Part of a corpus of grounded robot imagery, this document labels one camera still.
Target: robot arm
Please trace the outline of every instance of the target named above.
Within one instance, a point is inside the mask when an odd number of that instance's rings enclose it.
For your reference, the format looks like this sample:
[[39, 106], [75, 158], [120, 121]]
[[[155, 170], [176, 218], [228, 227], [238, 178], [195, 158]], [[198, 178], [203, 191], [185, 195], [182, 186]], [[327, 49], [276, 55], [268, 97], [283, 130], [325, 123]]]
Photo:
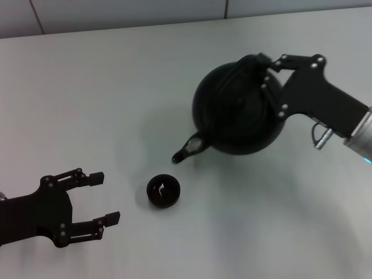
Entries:
[[[307, 115], [327, 128], [314, 141], [315, 148], [321, 149], [334, 133], [345, 138], [344, 144], [350, 149], [372, 160], [371, 109], [325, 79], [323, 56], [282, 55], [275, 62], [263, 54], [259, 57], [276, 72], [294, 71], [281, 90], [275, 109], [277, 117], [285, 120], [297, 113]], [[270, 79], [265, 78], [262, 90], [269, 90], [270, 86]]]
[[70, 243], [102, 239], [103, 227], [117, 225], [119, 212], [93, 221], [72, 223], [72, 204], [67, 194], [76, 187], [103, 184], [103, 173], [86, 176], [82, 169], [40, 179], [33, 194], [0, 201], [0, 246], [42, 235], [58, 248]]

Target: black teapot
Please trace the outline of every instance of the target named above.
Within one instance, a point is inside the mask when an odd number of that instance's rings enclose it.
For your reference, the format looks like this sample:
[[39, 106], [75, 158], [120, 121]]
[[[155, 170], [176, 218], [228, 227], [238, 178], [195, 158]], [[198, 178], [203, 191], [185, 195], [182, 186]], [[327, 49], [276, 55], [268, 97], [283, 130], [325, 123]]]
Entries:
[[[270, 79], [270, 88], [265, 81]], [[270, 145], [284, 121], [275, 107], [281, 85], [259, 55], [211, 71], [196, 89], [192, 116], [198, 129], [173, 157], [177, 164], [212, 146], [232, 155], [252, 154]]]

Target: teapot spout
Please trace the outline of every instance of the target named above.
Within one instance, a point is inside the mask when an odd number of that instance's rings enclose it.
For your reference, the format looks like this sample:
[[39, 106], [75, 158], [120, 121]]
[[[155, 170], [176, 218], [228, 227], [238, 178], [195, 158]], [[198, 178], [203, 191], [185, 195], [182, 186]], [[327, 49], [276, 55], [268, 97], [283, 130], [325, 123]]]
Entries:
[[172, 163], [178, 164], [187, 157], [203, 152], [210, 146], [210, 139], [206, 133], [198, 131], [187, 140], [185, 145], [176, 154], [173, 155]]

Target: white tile wall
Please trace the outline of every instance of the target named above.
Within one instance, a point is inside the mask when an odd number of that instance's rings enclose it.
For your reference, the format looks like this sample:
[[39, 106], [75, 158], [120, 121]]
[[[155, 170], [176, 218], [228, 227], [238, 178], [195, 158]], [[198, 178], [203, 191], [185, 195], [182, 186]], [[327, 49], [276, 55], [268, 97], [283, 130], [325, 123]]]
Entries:
[[28, 0], [0, 0], [0, 38], [40, 34]]
[[229, 0], [228, 18], [371, 5], [372, 0]]
[[223, 19], [225, 0], [33, 0], [47, 34]]

